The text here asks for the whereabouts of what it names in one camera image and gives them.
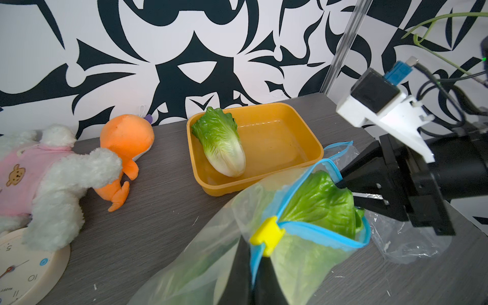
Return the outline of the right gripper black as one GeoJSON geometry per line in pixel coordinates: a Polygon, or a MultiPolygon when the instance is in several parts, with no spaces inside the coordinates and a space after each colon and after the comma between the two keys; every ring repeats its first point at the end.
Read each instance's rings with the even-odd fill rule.
{"type": "Polygon", "coordinates": [[[383,156],[391,156],[399,165],[406,211],[402,202],[379,194],[353,192],[355,206],[396,221],[410,220],[414,227],[431,227],[438,236],[454,236],[445,202],[487,195],[487,134],[430,139],[427,145],[435,158],[433,163],[393,136],[383,135],[341,170],[343,179],[336,186],[377,189],[385,174],[383,156]]]}

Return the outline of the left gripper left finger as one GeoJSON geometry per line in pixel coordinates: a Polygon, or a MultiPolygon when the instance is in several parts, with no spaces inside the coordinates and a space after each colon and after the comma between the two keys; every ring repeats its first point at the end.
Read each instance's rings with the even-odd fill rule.
{"type": "Polygon", "coordinates": [[[252,274],[250,270],[250,246],[240,238],[230,276],[218,305],[238,305],[252,303],[252,274]]]}

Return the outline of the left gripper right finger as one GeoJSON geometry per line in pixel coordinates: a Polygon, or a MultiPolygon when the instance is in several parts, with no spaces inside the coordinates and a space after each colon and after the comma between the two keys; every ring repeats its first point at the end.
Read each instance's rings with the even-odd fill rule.
{"type": "Polygon", "coordinates": [[[288,305],[283,295],[272,261],[268,257],[261,259],[253,289],[253,304],[288,305]]]}

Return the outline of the yellow plastic tray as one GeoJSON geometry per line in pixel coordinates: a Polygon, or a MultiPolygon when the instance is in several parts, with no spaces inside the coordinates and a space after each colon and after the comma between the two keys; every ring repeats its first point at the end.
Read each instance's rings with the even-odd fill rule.
{"type": "Polygon", "coordinates": [[[299,113],[281,102],[228,109],[237,124],[246,168],[236,178],[218,173],[207,160],[203,146],[191,127],[203,116],[188,119],[189,155],[194,177],[211,196],[241,191],[268,175],[315,164],[324,149],[299,113]]]}

